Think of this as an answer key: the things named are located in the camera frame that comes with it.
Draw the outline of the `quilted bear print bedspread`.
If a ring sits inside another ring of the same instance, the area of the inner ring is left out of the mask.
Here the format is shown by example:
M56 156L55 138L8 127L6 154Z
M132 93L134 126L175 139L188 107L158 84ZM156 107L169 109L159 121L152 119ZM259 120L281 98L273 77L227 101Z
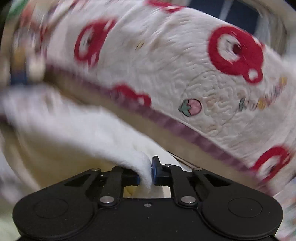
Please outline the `quilted bear print bedspread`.
M294 187L295 70L244 30L161 1L29 1L56 84L139 126L176 155L211 155L259 188Z

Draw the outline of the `grey plush bunny toy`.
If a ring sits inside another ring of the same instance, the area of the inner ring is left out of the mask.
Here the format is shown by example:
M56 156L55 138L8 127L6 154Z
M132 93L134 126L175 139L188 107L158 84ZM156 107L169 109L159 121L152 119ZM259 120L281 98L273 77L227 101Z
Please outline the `grey plush bunny toy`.
M40 38L28 27L16 29L11 44L10 85L42 82L46 72L45 57L40 52Z

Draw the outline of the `white fleece zip jacket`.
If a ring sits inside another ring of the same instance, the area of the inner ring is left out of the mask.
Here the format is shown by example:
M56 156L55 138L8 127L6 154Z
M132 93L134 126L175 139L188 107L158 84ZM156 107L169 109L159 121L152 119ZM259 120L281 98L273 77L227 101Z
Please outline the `white fleece zip jacket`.
M19 86L1 94L1 152L14 173L37 191L91 168L120 166L135 171L138 187L128 197L169 197L152 184L152 158L112 137L100 109L74 102L47 85Z

